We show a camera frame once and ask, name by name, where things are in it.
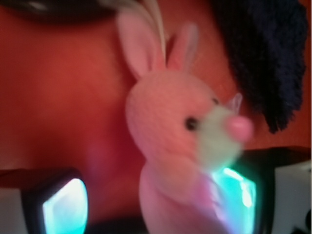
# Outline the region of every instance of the dark blue knit fabric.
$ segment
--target dark blue knit fabric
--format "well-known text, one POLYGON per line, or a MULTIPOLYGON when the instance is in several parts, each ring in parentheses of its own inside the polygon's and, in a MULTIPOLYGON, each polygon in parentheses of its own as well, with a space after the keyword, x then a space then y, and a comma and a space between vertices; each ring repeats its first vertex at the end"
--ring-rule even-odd
POLYGON ((244 96, 275 133, 302 104, 308 23, 297 0, 211 0, 244 96))

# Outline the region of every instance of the pink stuffed bunny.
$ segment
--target pink stuffed bunny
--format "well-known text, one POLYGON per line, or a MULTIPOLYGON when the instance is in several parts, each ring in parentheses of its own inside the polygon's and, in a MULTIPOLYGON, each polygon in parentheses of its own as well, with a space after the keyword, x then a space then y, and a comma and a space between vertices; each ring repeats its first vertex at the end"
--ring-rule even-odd
POLYGON ((252 124, 222 107, 190 75, 197 28, 185 24, 165 59, 152 26, 131 11, 117 16, 126 61, 137 84, 126 103, 129 130, 146 157, 140 203, 151 233, 227 233, 222 195, 210 172, 233 162, 252 124))

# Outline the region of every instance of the electronic device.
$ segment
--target electronic device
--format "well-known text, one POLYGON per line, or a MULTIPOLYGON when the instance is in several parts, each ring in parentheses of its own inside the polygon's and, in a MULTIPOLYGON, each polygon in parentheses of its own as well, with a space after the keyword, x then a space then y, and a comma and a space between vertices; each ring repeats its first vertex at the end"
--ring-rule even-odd
POLYGON ((245 151, 213 177, 230 233, 311 233, 311 149, 245 151))
POLYGON ((1 234, 82 234, 87 219, 87 190, 77 170, 0 170, 1 234))

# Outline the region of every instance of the red surface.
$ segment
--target red surface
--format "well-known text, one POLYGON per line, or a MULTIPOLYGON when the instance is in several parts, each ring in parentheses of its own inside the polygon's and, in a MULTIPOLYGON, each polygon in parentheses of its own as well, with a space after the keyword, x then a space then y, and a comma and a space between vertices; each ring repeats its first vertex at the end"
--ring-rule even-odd
MULTIPOLYGON (((222 36, 205 0, 159 0, 171 35, 181 22, 199 25, 193 74, 227 101, 236 93, 222 36)), ((304 102, 287 130, 272 135, 247 101, 255 124, 246 148, 311 147, 311 1, 307 6, 304 102)), ((139 212, 143 157, 125 123, 124 102, 135 80, 120 51, 113 18, 52 25, 0 8, 0 168, 75 166, 90 196, 90 220, 139 212)))

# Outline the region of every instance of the bunny head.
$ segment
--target bunny head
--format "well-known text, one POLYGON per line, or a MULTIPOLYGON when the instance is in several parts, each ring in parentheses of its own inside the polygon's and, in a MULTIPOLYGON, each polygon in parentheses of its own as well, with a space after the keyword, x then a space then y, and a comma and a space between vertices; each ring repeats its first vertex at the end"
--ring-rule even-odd
POLYGON ((252 134, 252 124, 222 107, 213 91, 188 73, 197 27, 185 24, 165 59, 157 34, 142 17, 122 12, 117 23, 137 79, 126 103, 128 127, 147 163, 166 170, 187 158, 198 168, 213 170, 235 159, 252 134))

